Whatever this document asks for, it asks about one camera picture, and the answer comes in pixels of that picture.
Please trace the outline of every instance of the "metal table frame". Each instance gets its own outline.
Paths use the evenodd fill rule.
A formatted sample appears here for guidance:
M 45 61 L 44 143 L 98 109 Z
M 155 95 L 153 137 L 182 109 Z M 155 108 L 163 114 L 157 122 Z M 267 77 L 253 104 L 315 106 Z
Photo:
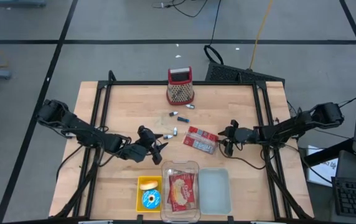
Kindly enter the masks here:
M 168 81 L 117 81 L 115 76 L 113 75 L 113 72 L 109 71 L 109 79 L 108 80 L 98 81 L 90 124 L 93 126 L 95 125 L 98 108 L 99 108 L 99 104 L 100 104 L 100 100 L 101 100 L 101 92 L 103 91 L 103 89 L 105 89 L 106 93 L 105 93 L 105 99 L 103 102 L 103 109 L 101 112 L 100 126 L 105 125 L 112 86 L 114 86 L 114 85 L 165 85 L 165 86 L 167 86 L 167 84 L 168 84 Z M 268 91 L 267 91 L 265 81 L 255 81 L 255 82 L 254 81 L 242 82 L 241 80 L 239 80 L 238 82 L 236 82 L 236 81 L 217 81 L 217 82 L 193 81 L 193 85 L 210 85 L 210 86 L 212 86 L 212 85 L 244 85 L 244 86 L 251 86 L 253 88 L 258 124 L 260 126 L 264 125 L 262 111 L 261 111 L 260 98 L 259 98 L 259 94 L 258 94 L 258 89 L 261 89 L 262 93 L 263 93 L 263 100 L 265 103 L 268 124 L 273 124 L 272 111 L 271 111 L 271 106 L 269 103 L 269 96 L 268 96 Z M 81 166 L 82 169 L 81 169 L 81 173 L 80 173 L 79 184 L 82 183 L 82 181 L 85 178 L 85 174 L 87 173 L 87 167 L 88 167 L 88 163 L 90 160 L 90 150 L 91 150 L 90 148 L 86 148 L 85 152 L 84 152 L 84 158 L 83 158 L 83 163 Z M 95 151 L 95 154 L 99 155 L 99 153 L 100 153 L 100 150 Z M 278 150 L 275 150 L 274 153 L 275 153 L 274 158 L 275 158 L 275 162 L 276 162 L 276 171 L 279 175 L 280 180 L 284 183 L 284 186 L 286 186 L 286 182 L 284 180 L 284 173 L 283 173 L 283 167 L 282 167 L 280 153 Z M 265 156 L 265 158 L 269 158 L 269 148 L 268 147 L 264 147 L 264 156 Z M 89 188 L 88 188 L 88 197 L 87 197 L 87 201 L 85 203 L 85 214 L 84 214 L 84 217 L 87 219 L 90 219 L 90 217 L 91 217 L 91 208 L 92 208 L 92 203 L 93 203 L 93 195 L 94 195 L 94 191 L 95 191 L 97 171 L 98 171 L 98 169 L 96 168 L 95 175 L 94 175 L 93 179 L 91 180 L 91 182 L 89 184 Z M 281 216 L 280 216 L 280 212 L 279 212 L 278 199 L 276 197 L 275 184 L 272 181 L 270 176 L 268 176 L 268 185 L 269 185 L 269 193 L 271 195 L 271 203 L 272 203 L 274 220 L 279 220 L 281 218 Z M 291 209 L 290 209 L 288 201 L 284 197 L 282 197 L 282 200 L 283 200 L 286 218 L 292 218 L 293 216 L 291 214 Z M 75 206 L 73 208 L 73 217 L 79 217 L 81 201 L 82 201 L 82 199 L 80 198 L 80 199 L 78 199 L 78 202 L 75 204 Z M 138 215 L 137 220 L 121 220 L 121 221 L 124 223 L 126 223 L 128 221 L 132 221 L 133 223 L 142 223 L 142 222 L 163 223 L 161 220 L 146 220 L 145 221 L 145 220 L 143 220 L 142 215 Z M 235 222 L 235 221 L 233 221 L 232 216 L 228 216 L 227 221 L 228 221 L 228 223 Z M 119 223 L 119 220 L 113 220 L 113 223 Z M 210 221 L 199 221 L 199 223 L 210 223 Z

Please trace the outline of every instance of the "red snack package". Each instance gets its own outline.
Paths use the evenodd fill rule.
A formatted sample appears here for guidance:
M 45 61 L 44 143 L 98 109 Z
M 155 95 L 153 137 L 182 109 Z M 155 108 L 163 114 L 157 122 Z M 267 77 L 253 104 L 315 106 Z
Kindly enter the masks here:
M 171 175 L 170 196 L 173 212 L 195 209 L 195 196 L 193 192 L 193 174 Z
M 177 172 L 177 174 L 189 174 L 190 175 L 190 179 L 192 181 L 192 188 L 193 188 L 193 180 L 195 178 L 195 174 L 186 173 L 186 172 L 180 171 L 180 170 L 177 170 L 176 172 Z M 168 198 L 167 198 L 167 203 L 171 203 L 171 186 L 170 186 L 170 193 L 168 194 Z
M 191 126 L 185 135 L 184 144 L 213 154 L 217 147 L 217 141 L 218 136 Z

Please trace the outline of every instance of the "clear plastic container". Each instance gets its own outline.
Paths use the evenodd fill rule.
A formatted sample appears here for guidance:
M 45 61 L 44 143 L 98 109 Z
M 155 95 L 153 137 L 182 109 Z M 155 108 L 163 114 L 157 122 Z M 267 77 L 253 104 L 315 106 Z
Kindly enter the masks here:
M 161 207 L 161 219 L 167 223 L 196 223 L 200 219 L 199 208 L 199 165 L 194 161 L 167 161 L 163 163 L 161 167 L 162 172 L 162 207 Z M 190 202 L 189 209 L 180 210 L 175 207 L 173 211 L 173 205 L 170 198 L 170 185 L 174 184 L 176 177 L 181 174 L 189 174 L 193 178 L 192 192 L 194 196 L 193 203 Z

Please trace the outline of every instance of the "gray floor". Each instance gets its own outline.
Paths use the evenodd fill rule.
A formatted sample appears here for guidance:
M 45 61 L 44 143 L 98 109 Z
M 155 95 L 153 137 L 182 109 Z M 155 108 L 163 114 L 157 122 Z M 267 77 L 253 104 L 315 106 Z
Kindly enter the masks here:
M 202 13 L 185 17 L 173 9 L 153 9 L 155 0 L 79 0 L 67 39 L 209 39 L 218 1 Z M 346 1 L 356 21 L 356 1 Z M 0 9 L 0 40 L 57 40 L 71 0 L 48 0 L 43 9 Z M 194 13 L 203 1 L 188 1 Z M 216 39 L 254 39 L 268 0 L 222 1 Z M 262 39 L 355 40 L 339 1 L 276 0 Z M 168 68 L 191 65 L 195 80 L 204 80 L 208 60 L 203 44 L 64 45 L 47 98 L 74 108 L 79 84 L 105 79 L 112 69 L 118 80 L 164 80 Z M 0 80 L 0 201 L 11 174 L 56 45 L 0 45 L 10 59 L 11 80 Z M 227 65 L 247 68 L 253 45 L 214 47 Z M 286 79 L 288 100 L 302 109 L 356 96 L 356 45 L 259 45 L 254 71 Z M 356 102 L 342 108 L 345 123 L 332 133 L 352 136 Z M 325 147 L 342 139 L 309 131 L 300 145 Z M 55 187 L 55 171 L 65 141 L 37 126 L 9 204 L 5 222 L 46 218 Z M 330 190 L 309 186 L 317 218 Z

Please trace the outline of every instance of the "plastic container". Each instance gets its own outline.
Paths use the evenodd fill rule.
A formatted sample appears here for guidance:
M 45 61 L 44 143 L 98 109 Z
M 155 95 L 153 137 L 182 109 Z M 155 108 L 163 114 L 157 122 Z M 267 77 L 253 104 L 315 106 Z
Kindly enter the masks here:
M 199 165 L 194 161 L 167 161 L 162 167 L 162 209 L 161 219 L 167 223 L 196 223 L 200 219 L 199 208 Z M 182 211 L 173 211 L 170 196 L 170 180 L 179 174 L 193 174 L 194 208 Z
M 203 168 L 199 172 L 200 211 L 204 215 L 228 215 L 232 211 L 228 171 Z
M 162 203 L 160 203 L 159 206 L 157 206 L 155 209 L 148 209 L 145 208 L 142 204 L 142 196 L 143 196 L 143 190 L 139 189 L 139 185 L 142 184 L 145 181 L 148 180 L 156 180 L 159 185 L 157 185 L 156 190 L 160 192 L 162 195 L 162 178 L 161 176 L 139 176 L 138 177 L 138 186 L 136 189 L 136 212 L 138 213 L 155 213 L 155 212 L 160 212 Z

